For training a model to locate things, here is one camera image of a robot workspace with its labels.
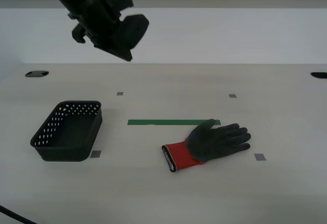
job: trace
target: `white table surface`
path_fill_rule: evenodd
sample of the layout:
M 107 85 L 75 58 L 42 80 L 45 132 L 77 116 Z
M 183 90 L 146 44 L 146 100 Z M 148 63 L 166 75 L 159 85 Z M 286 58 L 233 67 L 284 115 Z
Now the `white table surface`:
M 44 78 L 26 78 L 48 70 Z M 0 204 L 40 224 L 299 224 L 327 220 L 327 65 L 24 65 L 0 82 Z M 66 100 L 98 100 L 98 159 L 44 162 L 30 139 Z M 251 149 L 177 173 L 160 147 L 220 119 Z M 256 161 L 263 153 L 267 161 Z M 17 223 L 0 214 L 0 223 Z

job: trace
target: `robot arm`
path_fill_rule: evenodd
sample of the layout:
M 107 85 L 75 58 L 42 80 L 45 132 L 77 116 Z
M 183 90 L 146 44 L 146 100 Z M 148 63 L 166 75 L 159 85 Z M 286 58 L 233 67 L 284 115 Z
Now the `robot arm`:
M 132 0 L 60 0 L 70 11 L 69 17 L 79 24 L 73 38 L 85 43 L 90 38 L 94 47 L 126 61 L 132 60 L 131 49 L 142 39 L 149 21 L 144 15 L 127 16 L 120 21 L 120 11 L 133 7 Z

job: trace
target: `red glove cuff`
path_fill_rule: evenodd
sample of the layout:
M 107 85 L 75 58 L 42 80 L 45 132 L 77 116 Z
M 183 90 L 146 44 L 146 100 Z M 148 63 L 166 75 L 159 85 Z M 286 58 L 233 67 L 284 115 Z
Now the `red glove cuff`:
M 197 161 L 192 157 L 185 145 L 185 141 L 175 144 L 166 144 L 163 145 L 161 148 L 163 150 L 171 172 L 176 172 L 180 169 L 205 163 Z

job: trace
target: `glove fingers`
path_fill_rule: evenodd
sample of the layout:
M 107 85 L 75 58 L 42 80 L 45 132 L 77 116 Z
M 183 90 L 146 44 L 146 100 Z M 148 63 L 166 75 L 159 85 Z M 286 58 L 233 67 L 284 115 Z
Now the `glove fingers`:
M 242 144 L 244 142 L 247 142 L 250 139 L 251 139 L 251 134 L 246 133 L 245 135 L 233 137 L 231 143 L 234 144 L 234 145 L 239 145 L 239 144 Z
M 202 124 L 197 126 L 197 128 L 195 128 L 195 129 L 196 130 L 211 129 L 211 127 L 214 126 L 215 124 L 216 124 L 216 121 L 212 118 L 212 119 L 207 120 L 206 122 L 203 122 Z
M 240 125 L 238 123 L 233 123 L 233 124 L 228 125 L 228 126 L 222 126 L 222 127 L 216 128 L 216 130 L 231 131 L 231 130 L 237 130 L 239 128 L 240 128 Z
M 247 128 L 240 128 L 238 130 L 226 131 L 226 135 L 231 137 L 245 135 L 246 133 L 247 133 Z
M 235 153 L 248 150 L 250 147 L 251 146 L 250 146 L 249 143 L 243 143 L 243 144 L 238 145 L 238 146 L 235 147 Z

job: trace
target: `green tape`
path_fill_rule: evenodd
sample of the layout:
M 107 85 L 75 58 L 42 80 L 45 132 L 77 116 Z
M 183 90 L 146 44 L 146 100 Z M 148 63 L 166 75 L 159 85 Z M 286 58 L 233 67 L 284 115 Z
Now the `green tape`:
M 205 122 L 206 119 L 130 119 L 129 126 L 198 126 Z M 216 120 L 216 125 L 220 126 L 220 120 Z

